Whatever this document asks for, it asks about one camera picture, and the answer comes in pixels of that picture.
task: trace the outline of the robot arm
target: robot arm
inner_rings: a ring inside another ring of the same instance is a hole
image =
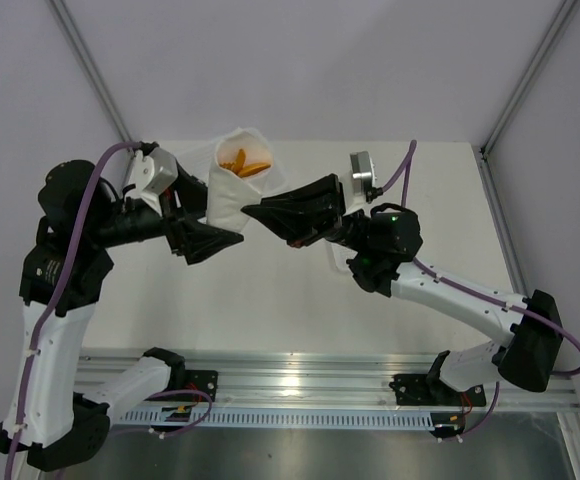
[[[373,185],[367,162],[357,162],[362,171],[355,172],[355,158],[366,157],[365,152],[352,155],[350,174],[331,174],[242,211],[291,247],[324,238],[356,251],[348,265],[363,290],[426,305],[491,338],[463,352],[439,354],[426,383],[440,404],[457,392],[502,379],[529,391],[545,391],[562,337],[519,310],[561,326],[554,299],[538,290],[530,299],[494,291],[419,261],[416,254],[423,240],[415,212],[388,203],[374,207],[370,216],[360,210],[382,193]]]
[[[382,192],[374,187],[367,152],[352,154],[351,164],[344,175],[328,175],[242,211],[292,247],[325,238],[355,250],[349,266],[362,289],[430,306],[490,337],[492,342],[485,345],[439,354],[426,383],[440,404],[458,391],[501,378],[527,390],[544,391],[562,338],[508,305],[525,303],[527,310],[560,325],[554,299],[540,291],[531,299],[493,292],[420,262],[416,254],[423,240],[417,215],[394,204],[380,205],[365,215],[362,207]],[[207,204],[205,184],[156,144],[142,144],[134,164],[140,198],[113,202],[99,181],[68,285],[41,328],[37,350],[29,351],[29,336],[57,284],[93,170],[91,163],[74,160],[48,174],[39,193],[45,216],[21,280],[25,341],[19,385],[28,388],[23,397],[13,399],[8,417],[0,424],[0,452],[7,453],[17,439],[17,451],[27,450],[28,463],[44,471],[92,458],[110,426],[128,410],[157,392],[179,389],[185,383],[184,359],[151,349],[111,382],[93,391],[72,392],[85,330],[103,280],[113,267],[106,249],[163,236],[172,253],[192,265],[243,241],[238,233],[200,223]],[[453,287],[453,282],[463,290]],[[493,296],[499,302],[495,306],[488,300]],[[28,369],[30,356],[35,361]],[[24,423],[18,425],[17,406],[22,399]]]
[[[90,392],[73,393],[86,327],[99,300],[103,280],[113,267],[106,248],[164,236],[172,253],[192,265],[243,237],[198,222],[205,216],[207,187],[185,172],[156,144],[136,152],[134,177],[141,198],[114,202],[99,180],[86,217],[68,285],[40,330],[37,348],[30,336],[49,304],[66,258],[81,198],[94,165],[73,160],[55,167],[39,193],[45,216],[36,246],[24,261],[20,295],[25,336],[19,381],[8,416],[0,424],[0,452],[14,438],[28,463],[43,471],[92,458],[108,430],[128,410],[151,395],[184,387],[184,359],[151,349],[118,378]],[[23,403],[23,424],[17,422]]]

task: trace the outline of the gray floor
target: gray floor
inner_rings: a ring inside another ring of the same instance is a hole
[[[428,433],[199,428],[112,438],[66,479],[573,479],[556,416],[499,414],[463,444]]]

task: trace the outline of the white table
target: white table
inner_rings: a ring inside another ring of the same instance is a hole
[[[174,150],[192,142],[164,142]],[[368,150],[379,184],[407,142],[273,142],[292,188],[349,167]],[[401,184],[382,197],[400,200]],[[408,207],[419,214],[419,257],[509,290],[471,146],[420,142]],[[246,240],[200,265],[170,254],[165,239],[111,249],[115,267],[84,341],[92,348],[224,352],[438,353],[484,337],[426,307],[362,291],[336,271],[325,242],[295,250],[251,220]]]

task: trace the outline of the black connector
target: black connector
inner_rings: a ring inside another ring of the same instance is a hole
[[[379,198],[381,195],[383,195],[383,188],[381,187],[372,187],[367,193],[366,193],[366,200],[368,201],[368,203],[372,203],[374,202],[377,198]]]
[[[141,146],[139,148],[135,148],[135,152],[141,150],[141,153],[143,153],[143,156],[147,156],[150,155],[152,153],[152,151],[155,148],[159,148],[159,144],[157,142],[152,142],[152,143],[146,143],[146,142],[141,142]]]

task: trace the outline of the cable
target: cable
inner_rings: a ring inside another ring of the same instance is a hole
[[[41,336],[41,329],[46,323],[50,315],[56,308],[61,296],[63,295],[66,286],[68,285],[68,280],[72,273],[72,267],[74,266],[74,261],[77,256],[77,250],[79,248],[79,241],[81,240],[81,233],[83,232],[83,226],[85,224],[86,215],[88,213],[88,207],[90,206],[90,201],[94,195],[95,189],[97,187],[99,178],[101,178],[101,173],[103,168],[108,163],[108,160],[119,150],[125,150],[129,148],[140,148],[140,142],[121,142],[117,143],[110,148],[108,148],[104,154],[97,162],[97,165],[90,175],[86,189],[83,192],[83,197],[81,198],[81,205],[79,205],[79,211],[77,212],[77,218],[72,229],[72,236],[70,237],[70,244],[68,245],[68,250],[66,253],[66,258],[61,269],[61,274],[59,275],[59,280],[56,283],[54,291],[52,292],[52,297],[48,302],[45,310],[37,320],[37,323],[32,330],[32,335],[30,337],[30,346],[28,349],[31,352],[36,352],[39,347],[39,337]],[[8,451],[8,458],[6,460],[6,470],[4,478],[10,480],[12,478],[12,470],[14,468],[14,458],[17,453],[17,447],[19,446],[19,441],[21,440],[21,435],[23,433],[24,417],[25,417],[25,405],[26,396],[28,393],[28,385],[30,384],[30,376],[32,373],[32,364],[37,354],[30,355],[26,358],[23,364],[23,371],[21,373],[21,382],[19,384],[19,392],[17,394],[17,411],[15,415],[15,426],[18,430],[14,434],[12,441],[10,442],[10,450]]]
[[[135,188],[137,188],[136,184],[129,183],[128,185],[126,185],[125,187],[123,187],[121,189],[121,195],[123,196],[123,198],[126,198],[126,195],[128,194],[128,192],[134,190]]]
[[[121,198],[119,197],[117,190],[114,188],[114,185],[112,185],[109,180],[103,177],[101,177],[101,181],[105,183],[105,185],[108,187],[108,190],[110,190],[110,193],[112,193],[112,195],[114,196],[115,203],[119,203],[121,201]]]
[[[385,190],[392,187],[392,185],[394,185],[394,183],[399,179],[399,177],[401,176],[402,172],[405,169],[406,176],[403,180],[403,190],[401,192],[401,205],[404,207],[406,205],[406,200],[408,197],[408,186],[410,183],[410,166],[411,166],[410,164],[412,163],[412,157],[414,155],[414,150],[416,149],[416,146],[417,146],[416,140],[412,140],[410,142],[410,148],[408,150],[408,154],[403,159],[403,161],[401,162],[401,165],[399,165],[399,168],[397,168],[397,171],[394,173],[392,178],[390,178],[390,180],[388,180],[388,183],[386,183],[386,185],[383,187],[384,192],[385,192]],[[412,260],[412,262],[415,265],[417,265],[417,267],[421,268],[421,270],[423,272],[425,272],[426,274],[428,274],[432,277],[438,278],[436,275],[436,272],[434,270],[432,270],[431,268],[429,268],[426,265],[424,265],[423,263],[421,263],[421,261],[419,261],[419,259],[417,259],[416,257]],[[441,282],[445,283],[446,285],[449,285],[449,286],[451,286],[459,291],[467,293],[468,295],[471,295],[475,298],[478,298],[480,300],[486,301],[488,303],[491,303],[493,305],[497,305],[497,306],[502,307],[502,308],[506,307],[505,302],[503,302],[497,298],[490,297],[488,295],[484,295],[481,292],[477,292],[476,290],[473,290],[469,287],[466,287],[465,285],[461,285],[460,283],[455,282],[453,280],[449,280],[445,277],[441,277],[441,278],[439,278],[439,281],[441,281]],[[523,307],[513,305],[512,307],[510,307],[510,310],[517,312],[517,313],[520,313],[522,315],[527,315],[527,316],[539,321],[543,325],[546,325],[547,327],[552,328],[554,331],[556,331],[557,333],[559,333],[563,337],[567,338],[568,341],[570,343],[572,343],[575,346],[575,348],[577,350],[579,350],[579,353],[580,353],[579,340],[577,340],[574,337],[574,335],[572,335],[568,331],[564,330],[559,325],[556,325],[555,323],[551,322],[547,318],[544,318],[543,316],[541,316],[537,313],[531,312],[530,310],[523,308]],[[565,372],[553,371],[552,374],[554,374],[554,375],[579,375],[580,374],[580,365],[579,365],[579,367],[577,367],[573,370],[568,370]],[[483,416],[483,418],[477,424],[475,424],[474,426],[472,426],[471,428],[469,428],[468,430],[463,432],[463,436],[470,434],[470,433],[474,432],[475,430],[477,430],[478,428],[480,428],[486,422],[486,420],[490,417],[490,415],[492,415],[492,412],[494,411],[494,408],[497,404],[497,400],[499,399],[499,390],[500,390],[499,382],[496,382],[494,396],[492,398],[492,403],[490,404],[490,408],[488,409],[486,414]]]
[[[443,276],[440,278],[437,277],[437,273],[434,270],[432,270],[430,267],[424,265],[418,258],[414,258],[412,260],[412,263],[414,263],[418,268],[420,268],[426,275],[430,275],[431,277],[436,277],[438,279],[438,281],[440,281],[441,283],[445,283],[446,285],[449,285],[450,287],[455,288],[456,290],[459,290],[463,293],[467,293],[468,295],[475,297],[475,298],[478,298],[479,300],[483,300],[484,302],[488,302],[492,305],[496,305],[497,307],[507,308],[506,302],[504,302],[503,300],[499,300],[498,298],[494,298],[494,297],[491,297],[491,296],[486,295],[484,293],[477,292],[476,290],[473,290],[470,287],[466,287],[465,285],[462,285],[458,282],[455,282],[454,280],[450,280],[447,277],[443,277]],[[523,308],[523,307],[519,307],[517,305],[512,305],[510,307],[510,310],[512,310],[513,312],[520,313],[522,315],[527,315],[527,316],[537,320],[541,324],[545,325],[546,327],[551,328],[552,330],[557,332],[559,335],[566,338],[570,343],[572,343],[572,345],[574,345],[575,348],[577,350],[579,350],[579,353],[580,353],[580,341],[577,340],[574,337],[574,335],[572,335],[570,332],[563,329],[562,327],[560,327],[556,323],[551,322],[550,320],[548,320],[547,318],[545,318],[542,315],[539,315],[538,313],[531,312],[530,310]],[[553,375],[579,375],[580,374],[580,365],[577,368],[575,368],[574,370],[567,370],[564,372],[553,371],[552,374]]]
[[[401,164],[399,165],[399,167],[397,168],[397,171],[394,172],[392,174],[392,177],[390,177],[390,180],[388,180],[386,182],[386,184],[381,187],[381,191],[383,193],[386,193],[388,190],[390,190],[392,188],[392,186],[397,183],[397,180],[399,180],[399,177],[403,174],[403,171],[406,169],[406,167],[408,165],[410,165],[410,163],[412,163],[412,157],[414,156],[414,151],[417,149],[417,141],[416,140],[411,140],[410,141],[410,147],[408,147],[408,153],[406,153],[406,156],[403,157],[403,160],[401,161]]]
[[[176,437],[176,436],[182,435],[182,434],[192,430],[194,427],[196,427],[201,422],[203,422],[206,418],[208,418],[208,415],[210,415],[210,412],[212,411],[212,405],[214,404],[214,402],[212,401],[212,397],[210,395],[208,395],[206,392],[203,392],[201,390],[185,389],[185,390],[171,390],[169,392],[155,393],[154,395],[151,395],[150,397],[148,397],[148,400],[158,400],[160,398],[167,398],[167,397],[172,397],[175,395],[199,395],[199,396],[203,397],[208,402],[208,408],[203,413],[203,415],[201,415],[201,417],[199,417],[197,420],[189,423],[185,427],[178,428],[173,432],[157,432],[152,427],[150,427],[148,430],[146,430],[145,428],[126,428],[123,430],[119,430],[117,432],[113,432],[112,435],[110,435],[110,437],[116,437],[118,435],[124,435],[126,433],[134,433],[134,432],[157,434],[159,436],[159,438],[161,438],[161,439]]]
[[[187,386],[185,386],[184,388],[190,388],[191,390],[199,390],[199,387],[197,387],[196,384],[194,383],[189,383]],[[196,403],[195,405],[199,405],[199,402],[201,401],[201,395],[197,395],[196,396]]]
[[[468,397],[468,395],[466,394],[466,392],[463,392],[461,394],[461,396],[466,400],[466,402],[468,403],[468,412],[464,413],[464,416],[468,416],[472,413],[472,402],[470,401],[470,397]]]
[[[490,418],[490,416],[492,415],[492,412],[494,412],[494,407],[497,405],[497,401],[499,400],[500,389],[501,389],[501,386],[499,385],[499,382],[495,383],[494,384],[494,395],[492,396],[492,402],[490,403],[490,408],[488,408],[488,411],[481,418],[481,420],[479,420],[477,423],[475,423],[473,426],[471,426],[469,429],[465,430],[461,434],[462,437],[465,437],[466,435],[474,433],[475,430],[478,430],[479,428],[481,428],[483,426],[483,424],[486,423],[486,420],[488,420],[488,418]]]

